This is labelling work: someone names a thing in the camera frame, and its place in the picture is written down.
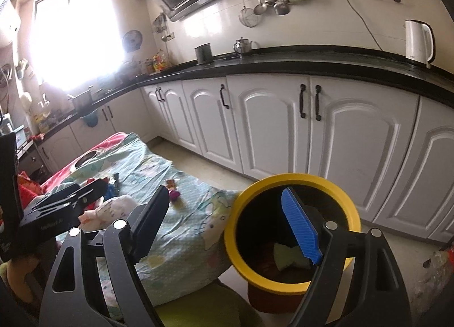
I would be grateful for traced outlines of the blue plastic bag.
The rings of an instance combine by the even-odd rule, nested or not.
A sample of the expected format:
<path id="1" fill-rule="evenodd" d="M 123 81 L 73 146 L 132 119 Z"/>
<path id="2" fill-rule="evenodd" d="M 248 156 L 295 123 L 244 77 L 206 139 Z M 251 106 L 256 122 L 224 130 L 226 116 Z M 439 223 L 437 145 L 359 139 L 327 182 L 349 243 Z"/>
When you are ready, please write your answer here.
<path id="1" fill-rule="evenodd" d="M 119 186 L 116 184 L 108 184 L 107 190 L 103 195 L 105 201 L 119 196 Z"/>

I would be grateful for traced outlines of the purple orange candy wrapper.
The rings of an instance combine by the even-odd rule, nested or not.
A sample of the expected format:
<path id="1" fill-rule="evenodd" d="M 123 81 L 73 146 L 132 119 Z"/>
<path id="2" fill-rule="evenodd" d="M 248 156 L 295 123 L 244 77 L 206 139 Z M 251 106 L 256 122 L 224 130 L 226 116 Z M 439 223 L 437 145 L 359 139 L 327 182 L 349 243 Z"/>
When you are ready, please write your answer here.
<path id="1" fill-rule="evenodd" d="M 181 196 L 180 191 L 178 191 L 176 181 L 174 179 L 167 179 L 165 187 L 169 191 L 169 200 L 170 202 L 175 202 Z"/>

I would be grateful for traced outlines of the yellow rimmed trash bin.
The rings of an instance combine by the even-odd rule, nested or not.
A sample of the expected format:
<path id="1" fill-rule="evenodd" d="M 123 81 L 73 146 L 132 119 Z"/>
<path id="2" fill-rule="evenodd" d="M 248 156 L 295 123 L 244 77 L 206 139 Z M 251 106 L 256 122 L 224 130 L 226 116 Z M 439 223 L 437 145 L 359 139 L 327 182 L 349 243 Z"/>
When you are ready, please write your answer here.
<path id="1" fill-rule="evenodd" d="M 224 241 L 232 265 L 248 283 L 249 303 L 261 313 L 294 312 L 315 272 L 282 211 L 282 192 L 287 187 L 324 220 L 354 232 L 361 229 L 349 196 L 316 175 L 271 175 L 241 192 L 234 201 Z"/>

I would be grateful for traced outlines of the pink red cloth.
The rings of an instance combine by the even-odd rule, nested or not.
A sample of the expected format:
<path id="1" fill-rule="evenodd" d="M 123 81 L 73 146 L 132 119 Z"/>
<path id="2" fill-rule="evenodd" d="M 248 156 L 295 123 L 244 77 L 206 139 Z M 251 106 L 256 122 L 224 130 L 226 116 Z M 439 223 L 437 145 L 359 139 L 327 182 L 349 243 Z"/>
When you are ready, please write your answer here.
<path id="1" fill-rule="evenodd" d="M 68 165 L 58 170 L 57 173 L 53 174 L 49 179 L 41 184 L 41 190 L 44 193 L 49 192 L 52 188 L 59 185 L 71 173 L 74 173 L 78 168 L 81 168 L 83 165 L 88 164 L 95 158 L 98 158 L 103 152 L 106 152 L 114 146 L 118 145 L 126 136 L 126 133 L 115 133 L 109 136 L 107 139 L 104 139 L 99 144 L 92 147 L 89 151 L 86 151 L 81 156 L 70 162 Z"/>

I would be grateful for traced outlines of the steel bowl on table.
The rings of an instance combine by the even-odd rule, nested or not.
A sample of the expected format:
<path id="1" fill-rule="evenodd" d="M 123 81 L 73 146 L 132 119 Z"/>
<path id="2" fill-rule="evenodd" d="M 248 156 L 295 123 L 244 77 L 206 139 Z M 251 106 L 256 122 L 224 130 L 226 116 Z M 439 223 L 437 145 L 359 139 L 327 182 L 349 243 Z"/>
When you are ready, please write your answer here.
<path id="1" fill-rule="evenodd" d="M 81 158 L 77 160 L 75 163 L 74 167 L 78 169 L 82 165 L 86 164 L 86 162 L 89 162 L 90 160 L 94 159 L 98 155 L 98 150 L 90 150 L 87 153 L 85 153 Z"/>

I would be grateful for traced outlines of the blue hanging basin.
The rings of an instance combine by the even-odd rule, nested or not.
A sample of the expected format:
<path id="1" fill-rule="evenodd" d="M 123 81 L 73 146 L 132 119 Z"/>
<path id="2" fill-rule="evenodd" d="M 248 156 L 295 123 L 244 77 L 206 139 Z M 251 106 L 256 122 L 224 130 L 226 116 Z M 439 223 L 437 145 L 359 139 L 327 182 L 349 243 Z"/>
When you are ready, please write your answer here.
<path id="1" fill-rule="evenodd" d="M 81 119 L 84 124 L 87 125 L 87 127 L 94 128 L 98 125 L 98 111 L 93 110 L 89 114 L 83 116 Z"/>

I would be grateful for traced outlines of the steel cooking pot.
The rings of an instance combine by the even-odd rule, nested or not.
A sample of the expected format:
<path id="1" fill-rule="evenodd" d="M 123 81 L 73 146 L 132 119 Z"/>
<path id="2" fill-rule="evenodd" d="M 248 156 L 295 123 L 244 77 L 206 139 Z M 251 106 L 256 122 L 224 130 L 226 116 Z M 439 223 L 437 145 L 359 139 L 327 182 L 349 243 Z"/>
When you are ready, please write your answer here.
<path id="1" fill-rule="evenodd" d="M 93 103 L 92 86 L 89 86 L 86 90 L 76 96 L 73 96 L 72 94 L 68 94 L 67 96 L 76 112 L 87 109 Z"/>

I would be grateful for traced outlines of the white lower cabinets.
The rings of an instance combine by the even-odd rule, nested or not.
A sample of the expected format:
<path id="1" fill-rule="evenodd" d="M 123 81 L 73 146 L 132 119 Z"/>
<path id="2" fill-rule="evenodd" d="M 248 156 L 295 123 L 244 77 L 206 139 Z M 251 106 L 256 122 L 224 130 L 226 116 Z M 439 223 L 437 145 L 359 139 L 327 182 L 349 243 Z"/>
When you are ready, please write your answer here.
<path id="1" fill-rule="evenodd" d="M 115 132 L 170 140 L 263 179 L 309 173 L 342 188 L 365 221 L 453 236 L 453 105 L 424 92 L 322 76 L 243 74 L 144 86 L 45 139 L 52 170 Z"/>

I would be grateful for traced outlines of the cartoon print green tablecloth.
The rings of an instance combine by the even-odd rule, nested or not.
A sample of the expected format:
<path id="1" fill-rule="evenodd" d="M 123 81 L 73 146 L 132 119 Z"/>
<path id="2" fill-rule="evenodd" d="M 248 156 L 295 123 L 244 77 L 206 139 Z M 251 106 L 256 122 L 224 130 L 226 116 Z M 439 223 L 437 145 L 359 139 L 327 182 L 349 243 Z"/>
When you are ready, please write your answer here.
<path id="1" fill-rule="evenodd" d="M 163 305 L 215 281 L 228 269 L 223 232 L 237 191 L 210 186 L 151 152 L 135 133 L 116 133 L 94 147 L 96 155 L 67 165 L 43 186 L 54 193 L 88 179 L 119 176 L 119 193 L 145 205 L 157 188 L 175 180 L 180 193 L 170 204 L 148 255 L 135 269 L 153 305 Z"/>

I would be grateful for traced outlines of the dark metal cup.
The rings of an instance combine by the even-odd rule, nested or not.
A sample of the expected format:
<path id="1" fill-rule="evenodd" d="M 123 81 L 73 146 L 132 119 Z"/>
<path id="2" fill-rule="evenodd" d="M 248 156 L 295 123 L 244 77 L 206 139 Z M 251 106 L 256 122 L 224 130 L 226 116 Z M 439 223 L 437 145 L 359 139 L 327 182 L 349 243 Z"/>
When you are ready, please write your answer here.
<path id="1" fill-rule="evenodd" d="M 213 62 L 213 55 L 210 43 L 205 43 L 197 46 L 195 49 L 196 60 L 198 65 L 208 64 Z"/>

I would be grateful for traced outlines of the steel teapot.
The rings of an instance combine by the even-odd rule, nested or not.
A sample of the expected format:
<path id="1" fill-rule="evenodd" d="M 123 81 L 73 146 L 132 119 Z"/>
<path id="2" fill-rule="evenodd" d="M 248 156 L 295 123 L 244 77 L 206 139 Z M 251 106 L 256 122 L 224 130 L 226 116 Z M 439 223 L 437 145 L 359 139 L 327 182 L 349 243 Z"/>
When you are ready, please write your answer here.
<path id="1" fill-rule="evenodd" d="M 233 51 L 240 57 L 244 58 L 253 54 L 254 41 L 241 37 L 233 44 Z"/>

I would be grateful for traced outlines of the white electric kettle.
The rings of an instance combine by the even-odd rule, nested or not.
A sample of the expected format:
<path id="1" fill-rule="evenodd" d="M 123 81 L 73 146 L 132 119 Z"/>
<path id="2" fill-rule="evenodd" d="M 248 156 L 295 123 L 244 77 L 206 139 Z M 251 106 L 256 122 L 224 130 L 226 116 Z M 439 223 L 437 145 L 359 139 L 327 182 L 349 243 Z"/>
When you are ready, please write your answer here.
<path id="1" fill-rule="evenodd" d="M 405 57 L 427 68 L 436 58 L 436 41 L 431 26 L 419 20 L 405 21 Z"/>

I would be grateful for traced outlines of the hanging steel ladle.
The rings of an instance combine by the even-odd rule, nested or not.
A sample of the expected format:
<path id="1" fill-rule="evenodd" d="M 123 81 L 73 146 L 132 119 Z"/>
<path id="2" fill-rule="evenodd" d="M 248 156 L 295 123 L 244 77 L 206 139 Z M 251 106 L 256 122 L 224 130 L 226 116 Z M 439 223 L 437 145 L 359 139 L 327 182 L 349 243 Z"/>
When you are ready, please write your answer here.
<path id="1" fill-rule="evenodd" d="M 262 0 L 257 0 L 257 1 L 258 1 L 258 4 L 253 9 L 253 12 L 255 13 L 255 15 L 261 16 L 266 12 L 267 6 Z"/>

